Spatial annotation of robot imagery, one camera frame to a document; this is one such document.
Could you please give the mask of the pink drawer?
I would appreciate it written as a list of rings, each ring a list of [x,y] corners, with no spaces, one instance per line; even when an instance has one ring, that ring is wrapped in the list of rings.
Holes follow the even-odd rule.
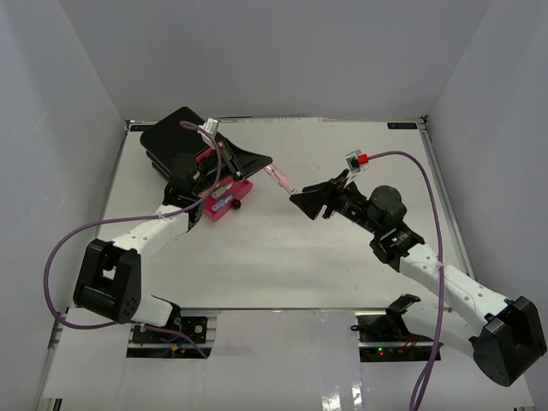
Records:
[[[241,207],[242,199],[252,190],[253,183],[248,179],[235,181],[226,178],[214,189],[213,193],[205,200],[205,214],[217,222],[231,210]]]

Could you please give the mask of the green translucent highlighter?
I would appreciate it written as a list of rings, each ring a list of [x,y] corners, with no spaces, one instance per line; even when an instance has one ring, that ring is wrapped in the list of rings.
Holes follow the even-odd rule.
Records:
[[[213,199],[218,199],[220,197],[222,197],[226,192],[228,192],[233,186],[233,183],[232,182],[229,182],[227,184],[225,184],[224,186],[216,189],[212,194],[211,194],[211,197]]]

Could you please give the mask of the pink translucent highlighter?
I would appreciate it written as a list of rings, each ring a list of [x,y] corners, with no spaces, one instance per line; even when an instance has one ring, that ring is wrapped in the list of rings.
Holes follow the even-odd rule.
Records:
[[[295,194],[297,192],[291,180],[274,164],[265,166],[264,171],[288,194]]]

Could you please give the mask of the blue translucent highlighter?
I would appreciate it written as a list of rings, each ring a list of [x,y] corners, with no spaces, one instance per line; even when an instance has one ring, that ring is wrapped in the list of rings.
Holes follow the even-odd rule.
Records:
[[[233,199],[233,195],[232,194],[229,194],[227,196],[225,196],[224,198],[218,200],[217,202],[215,202],[213,204],[213,206],[211,207],[211,210],[216,213],[218,211],[220,211],[224,206],[226,206],[231,200]]]

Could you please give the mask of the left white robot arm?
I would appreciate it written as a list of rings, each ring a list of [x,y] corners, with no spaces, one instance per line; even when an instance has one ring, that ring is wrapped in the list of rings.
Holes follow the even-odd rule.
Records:
[[[74,289],[77,307],[118,324],[151,325],[154,335],[164,342],[179,336],[176,304],[144,294],[143,264],[198,223],[206,197],[218,183],[226,179],[242,182],[272,163],[271,157],[242,150],[225,138],[217,144],[217,149],[178,150],[165,159],[152,157],[167,180],[162,205],[127,233],[88,244]]]

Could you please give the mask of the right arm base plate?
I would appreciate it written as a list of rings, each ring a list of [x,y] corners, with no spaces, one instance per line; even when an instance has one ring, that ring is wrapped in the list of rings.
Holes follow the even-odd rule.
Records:
[[[420,297],[403,294],[380,314],[356,315],[356,324],[350,330],[359,334],[362,343],[401,343],[400,349],[407,350],[418,342],[431,343],[431,338],[411,333],[403,321],[403,315],[418,302]]]

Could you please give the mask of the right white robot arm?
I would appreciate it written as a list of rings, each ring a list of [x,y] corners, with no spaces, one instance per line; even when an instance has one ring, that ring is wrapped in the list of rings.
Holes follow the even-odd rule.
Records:
[[[404,222],[407,213],[396,188],[378,186],[363,195],[344,170],[327,182],[308,186],[290,201],[310,219],[338,213],[373,235],[378,260],[444,299],[440,341],[468,356],[495,384],[511,386],[546,352],[537,307],[514,300],[444,265],[425,240]]]

